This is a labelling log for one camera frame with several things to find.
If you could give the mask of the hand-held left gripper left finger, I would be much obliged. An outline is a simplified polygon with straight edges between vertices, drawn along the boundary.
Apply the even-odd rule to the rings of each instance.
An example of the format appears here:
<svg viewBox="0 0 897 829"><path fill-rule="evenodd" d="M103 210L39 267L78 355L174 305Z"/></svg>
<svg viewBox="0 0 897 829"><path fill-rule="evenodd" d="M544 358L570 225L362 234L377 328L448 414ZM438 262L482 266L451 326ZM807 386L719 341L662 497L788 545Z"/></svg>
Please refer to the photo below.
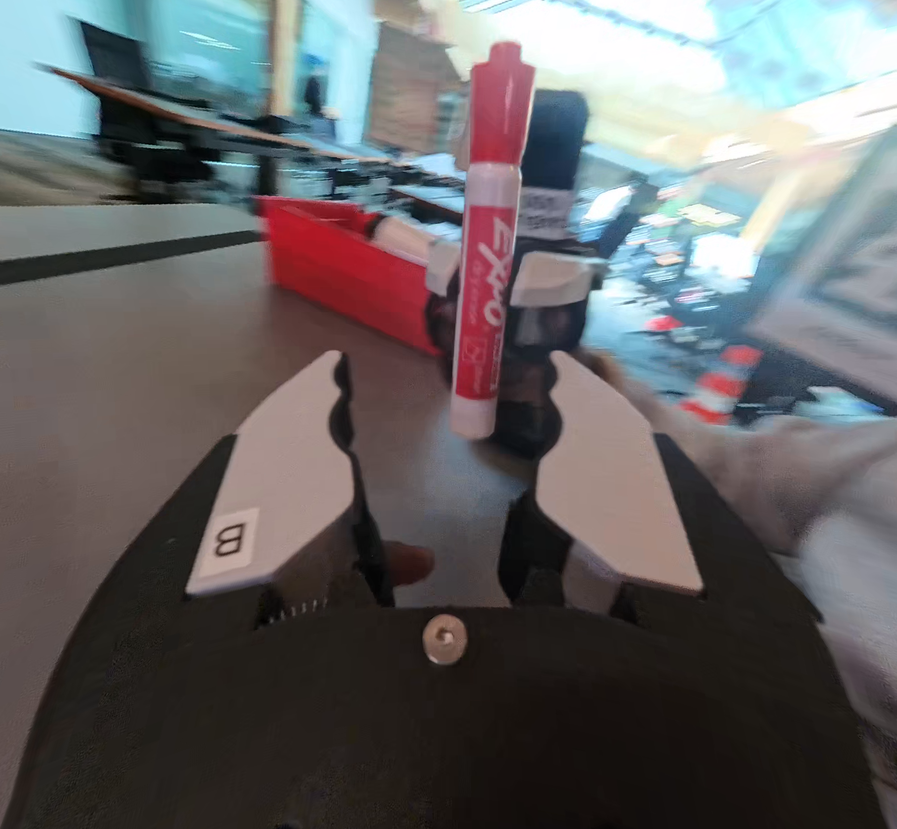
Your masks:
<svg viewBox="0 0 897 829"><path fill-rule="evenodd" d="M353 451L348 356L328 351L241 423L185 586L188 599L247 589L287 608L338 593L395 605L384 543Z"/></svg>

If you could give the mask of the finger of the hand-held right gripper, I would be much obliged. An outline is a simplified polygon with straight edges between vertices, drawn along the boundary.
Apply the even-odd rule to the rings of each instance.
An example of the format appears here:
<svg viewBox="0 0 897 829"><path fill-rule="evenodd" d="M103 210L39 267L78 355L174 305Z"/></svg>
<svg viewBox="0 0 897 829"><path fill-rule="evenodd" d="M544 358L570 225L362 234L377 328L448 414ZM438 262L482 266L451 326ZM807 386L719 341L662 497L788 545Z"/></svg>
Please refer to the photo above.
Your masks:
<svg viewBox="0 0 897 829"><path fill-rule="evenodd" d="M586 302L597 261L562 253L527 253L510 288L510 307L563 307Z"/></svg>
<svg viewBox="0 0 897 829"><path fill-rule="evenodd" d="M449 295L461 261L459 240L434 240L429 247L426 289L435 295Z"/></svg>

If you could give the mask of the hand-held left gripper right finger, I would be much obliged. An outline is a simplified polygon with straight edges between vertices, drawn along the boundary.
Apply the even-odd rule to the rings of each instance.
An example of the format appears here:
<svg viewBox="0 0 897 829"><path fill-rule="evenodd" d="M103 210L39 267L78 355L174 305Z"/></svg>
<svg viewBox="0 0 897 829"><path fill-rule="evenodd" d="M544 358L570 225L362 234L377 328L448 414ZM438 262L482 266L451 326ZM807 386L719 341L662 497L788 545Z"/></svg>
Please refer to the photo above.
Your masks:
<svg viewBox="0 0 897 829"><path fill-rule="evenodd" d="M704 581L648 421L570 354L554 352L551 366L554 423L499 550L510 604L612 611L631 587L701 597Z"/></svg>

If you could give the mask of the red marker pen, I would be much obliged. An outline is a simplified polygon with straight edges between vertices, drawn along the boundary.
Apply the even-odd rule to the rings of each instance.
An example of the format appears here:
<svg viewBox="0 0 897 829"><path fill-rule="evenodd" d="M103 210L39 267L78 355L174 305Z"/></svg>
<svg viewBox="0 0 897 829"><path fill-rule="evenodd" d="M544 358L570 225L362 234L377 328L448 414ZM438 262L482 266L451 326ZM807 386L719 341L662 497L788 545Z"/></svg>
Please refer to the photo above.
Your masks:
<svg viewBox="0 0 897 829"><path fill-rule="evenodd" d="M470 73L468 167L450 400L450 428L470 441L494 431L521 170L534 67L519 43L491 46Z"/></svg>

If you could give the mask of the white bottle black cap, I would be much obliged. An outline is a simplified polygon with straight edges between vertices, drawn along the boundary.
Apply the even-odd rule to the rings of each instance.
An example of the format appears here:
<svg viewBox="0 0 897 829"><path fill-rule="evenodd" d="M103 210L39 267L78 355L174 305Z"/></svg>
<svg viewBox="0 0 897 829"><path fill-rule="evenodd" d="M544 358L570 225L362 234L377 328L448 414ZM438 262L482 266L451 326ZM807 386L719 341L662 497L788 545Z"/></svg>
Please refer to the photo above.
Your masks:
<svg viewBox="0 0 897 829"><path fill-rule="evenodd" d="M405 261L426 266L437 235L430 226L408 216L375 214L364 226L371 245Z"/></svg>

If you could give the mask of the red plastic bin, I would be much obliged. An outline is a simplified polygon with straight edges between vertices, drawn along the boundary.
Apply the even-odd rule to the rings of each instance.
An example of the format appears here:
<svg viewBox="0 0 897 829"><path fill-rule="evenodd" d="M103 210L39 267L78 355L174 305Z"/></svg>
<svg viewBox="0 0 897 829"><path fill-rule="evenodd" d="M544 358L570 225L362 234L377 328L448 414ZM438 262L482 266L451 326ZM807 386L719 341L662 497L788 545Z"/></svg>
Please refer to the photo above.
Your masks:
<svg viewBox="0 0 897 829"><path fill-rule="evenodd" d="M412 350L435 356L425 311L422 257L383 246L371 227L383 215L349 202L259 196L272 285L351 319Z"/></svg>

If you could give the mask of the person's right forearm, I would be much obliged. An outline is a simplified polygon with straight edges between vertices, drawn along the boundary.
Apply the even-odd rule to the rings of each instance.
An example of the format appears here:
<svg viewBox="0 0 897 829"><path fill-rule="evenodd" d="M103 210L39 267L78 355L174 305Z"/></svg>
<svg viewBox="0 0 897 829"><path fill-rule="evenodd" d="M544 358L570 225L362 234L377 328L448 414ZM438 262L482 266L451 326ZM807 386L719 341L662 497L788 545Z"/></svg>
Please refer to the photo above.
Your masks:
<svg viewBox="0 0 897 829"><path fill-rule="evenodd" d="M711 426L627 378L609 354L580 348L575 357L676 442L772 552L795 555L818 535L872 543L895 561L895 419L778 416L748 429Z"/></svg>

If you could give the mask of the neighbouring grey desk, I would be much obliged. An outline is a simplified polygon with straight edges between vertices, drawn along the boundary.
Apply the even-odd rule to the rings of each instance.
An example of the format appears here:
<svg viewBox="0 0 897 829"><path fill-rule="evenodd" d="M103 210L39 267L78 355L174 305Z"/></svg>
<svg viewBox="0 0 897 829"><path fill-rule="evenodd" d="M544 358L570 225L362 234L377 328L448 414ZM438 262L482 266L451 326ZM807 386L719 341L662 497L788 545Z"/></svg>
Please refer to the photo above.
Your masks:
<svg viewBox="0 0 897 829"><path fill-rule="evenodd" d="M222 205L1 208L1 285L84 274L263 239L258 221Z"/></svg>

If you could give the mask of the person's right hand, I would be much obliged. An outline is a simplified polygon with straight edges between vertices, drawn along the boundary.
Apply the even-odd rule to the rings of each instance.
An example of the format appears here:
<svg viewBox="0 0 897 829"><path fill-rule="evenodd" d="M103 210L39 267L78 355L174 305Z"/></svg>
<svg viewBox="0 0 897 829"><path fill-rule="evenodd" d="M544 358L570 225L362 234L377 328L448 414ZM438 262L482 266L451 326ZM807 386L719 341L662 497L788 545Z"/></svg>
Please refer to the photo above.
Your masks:
<svg viewBox="0 0 897 829"><path fill-rule="evenodd" d="M612 360L582 344L589 299L552 307L509 310L502 350L495 429L489 442L532 459L560 426L549 396L554 383L551 353L565 352L614 389L622 376Z"/></svg>

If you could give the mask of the orange traffic cone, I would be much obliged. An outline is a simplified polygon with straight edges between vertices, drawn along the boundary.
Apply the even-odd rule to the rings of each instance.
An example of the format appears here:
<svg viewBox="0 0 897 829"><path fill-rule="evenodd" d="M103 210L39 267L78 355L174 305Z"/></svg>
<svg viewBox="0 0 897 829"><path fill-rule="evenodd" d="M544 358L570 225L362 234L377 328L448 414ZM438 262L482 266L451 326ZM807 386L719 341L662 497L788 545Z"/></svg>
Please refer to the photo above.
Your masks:
<svg viewBox="0 0 897 829"><path fill-rule="evenodd" d="M761 358L762 350L750 345L727 346L698 378L679 409L708 425L727 425Z"/></svg>

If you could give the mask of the handwritten notice board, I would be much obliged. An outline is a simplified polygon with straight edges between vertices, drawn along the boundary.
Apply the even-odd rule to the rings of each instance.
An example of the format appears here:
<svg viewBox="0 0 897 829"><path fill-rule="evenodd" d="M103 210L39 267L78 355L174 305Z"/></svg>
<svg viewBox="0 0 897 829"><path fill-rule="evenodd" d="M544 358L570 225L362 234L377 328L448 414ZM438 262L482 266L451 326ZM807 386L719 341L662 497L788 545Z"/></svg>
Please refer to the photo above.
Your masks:
<svg viewBox="0 0 897 829"><path fill-rule="evenodd" d="M464 124L467 84L446 47L388 22L378 28L365 140L417 154L447 152Z"/></svg>

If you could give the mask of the framed marker sign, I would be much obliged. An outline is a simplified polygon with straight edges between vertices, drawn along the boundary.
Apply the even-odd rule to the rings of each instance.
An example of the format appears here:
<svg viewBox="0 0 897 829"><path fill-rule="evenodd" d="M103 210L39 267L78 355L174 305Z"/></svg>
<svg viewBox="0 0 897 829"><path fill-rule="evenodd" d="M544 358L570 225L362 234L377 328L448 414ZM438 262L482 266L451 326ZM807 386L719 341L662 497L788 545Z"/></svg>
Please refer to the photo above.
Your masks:
<svg viewBox="0 0 897 829"><path fill-rule="evenodd" d="M895 416L896 129L818 216L746 335L762 359L740 407L835 386Z"/></svg>

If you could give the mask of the wooden pillar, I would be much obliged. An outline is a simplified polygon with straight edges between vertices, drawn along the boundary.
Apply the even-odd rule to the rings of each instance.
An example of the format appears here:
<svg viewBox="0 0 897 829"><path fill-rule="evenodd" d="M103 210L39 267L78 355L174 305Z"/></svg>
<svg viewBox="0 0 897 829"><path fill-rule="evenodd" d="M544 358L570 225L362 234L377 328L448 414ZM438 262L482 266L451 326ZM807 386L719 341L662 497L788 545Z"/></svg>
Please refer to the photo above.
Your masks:
<svg viewBox="0 0 897 829"><path fill-rule="evenodd" d="M271 0L268 28L269 94L267 113L290 115L293 100L293 69L296 40L297 0Z"/></svg>

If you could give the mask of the wooden office table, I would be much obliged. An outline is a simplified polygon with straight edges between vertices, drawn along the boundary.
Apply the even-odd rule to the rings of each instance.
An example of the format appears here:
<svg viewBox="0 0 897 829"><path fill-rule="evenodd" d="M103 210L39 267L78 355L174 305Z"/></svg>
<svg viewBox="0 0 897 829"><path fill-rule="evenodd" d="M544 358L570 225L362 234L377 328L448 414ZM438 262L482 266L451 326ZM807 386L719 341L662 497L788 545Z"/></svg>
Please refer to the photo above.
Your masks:
<svg viewBox="0 0 897 829"><path fill-rule="evenodd" d="M344 163L377 162L334 143L302 134L276 134L269 124L238 121L200 108L194 101L135 90L95 75L47 64L40 71L72 82L99 105L96 141L108 159L127 167L138 190L149 184L215 180L214 166L241 153L255 164L253 196L278 195L284 162L325 172Z"/></svg>

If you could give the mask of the black office chair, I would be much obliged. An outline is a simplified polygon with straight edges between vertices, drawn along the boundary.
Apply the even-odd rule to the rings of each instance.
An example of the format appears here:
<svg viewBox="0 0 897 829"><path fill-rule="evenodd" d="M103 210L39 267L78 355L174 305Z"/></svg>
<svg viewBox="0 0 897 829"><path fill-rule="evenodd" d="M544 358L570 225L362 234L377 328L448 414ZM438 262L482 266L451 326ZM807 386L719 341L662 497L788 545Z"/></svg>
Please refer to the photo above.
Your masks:
<svg viewBox="0 0 897 829"><path fill-rule="evenodd" d="M73 24L82 34L93 73L102 82L170 104L210 110L206 100L156 91L141 42L83 20L75 19ZM129 168L136 190L145 182L173 186L214 178L210 162L216 162L220 154L203 145L204 131L110 97L98 95L98 100L100 125L95 142L103 157Z"/></svg>

